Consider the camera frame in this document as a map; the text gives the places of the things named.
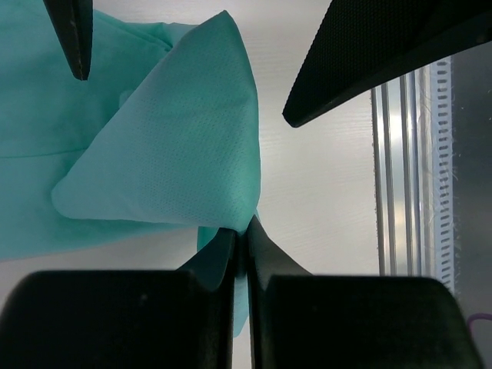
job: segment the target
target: table surface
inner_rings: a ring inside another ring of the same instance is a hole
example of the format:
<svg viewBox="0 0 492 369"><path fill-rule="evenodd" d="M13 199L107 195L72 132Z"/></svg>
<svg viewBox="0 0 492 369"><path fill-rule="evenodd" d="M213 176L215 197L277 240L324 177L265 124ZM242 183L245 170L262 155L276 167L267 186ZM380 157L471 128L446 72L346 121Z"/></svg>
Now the table surface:
<svg viewBox="0 0 492 369"><path fill-rule="evenodd" d="M293 129L281 111L329 0L95 0L124 21L199 24L228 10L258 86L262 223L314 273L378 274L371 101L367 92ZM195 252L196 230L91 250L0 263L0 304L26 274L46 269L176 268ZM234 368L249 364L249 330L234 341Z"/></svg>

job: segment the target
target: teal cloth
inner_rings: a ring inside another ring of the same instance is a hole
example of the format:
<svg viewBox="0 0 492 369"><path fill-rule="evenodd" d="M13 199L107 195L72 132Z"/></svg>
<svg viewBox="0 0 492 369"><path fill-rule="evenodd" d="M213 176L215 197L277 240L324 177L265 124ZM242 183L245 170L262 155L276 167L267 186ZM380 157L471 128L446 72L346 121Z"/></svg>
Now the teal cloth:
<svg viewBox="0 0 492 369"><path fill-rule="evenodd" d="M191 226L205 227L199 249L219 227L248 226L260 194L258 97L227 12L196 28L95 12L80 82L42 2L3 0L0 55L0 258Z"/></svg>

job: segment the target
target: teal garment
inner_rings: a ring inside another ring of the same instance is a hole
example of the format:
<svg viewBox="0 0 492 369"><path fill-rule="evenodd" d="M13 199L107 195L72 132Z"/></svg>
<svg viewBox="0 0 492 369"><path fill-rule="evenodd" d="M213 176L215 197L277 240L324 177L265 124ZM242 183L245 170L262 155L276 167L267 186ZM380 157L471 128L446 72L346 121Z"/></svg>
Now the teal garment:
<svg viewBox="0 0 492 369"><path fill-rule="evenodd" d="M3 0L0 55L0 258L247 227L260 193L258 98L228 13L193 28L95 12L80 82L42 2Z"/></svg>

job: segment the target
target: purple cable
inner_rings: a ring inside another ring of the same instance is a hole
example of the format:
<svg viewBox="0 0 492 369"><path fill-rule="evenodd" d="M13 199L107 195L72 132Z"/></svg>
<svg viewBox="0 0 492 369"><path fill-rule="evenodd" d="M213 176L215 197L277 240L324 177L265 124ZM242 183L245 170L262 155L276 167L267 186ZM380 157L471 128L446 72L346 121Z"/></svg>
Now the purple cable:
<svg viewBox="0 0 492 369"><path fill-rule="evenodd" d="M467 319L467 327L470 332L471 332L471 325L473 324L474 321L492 321L492 314L476 313L470 315Z"/></svg>

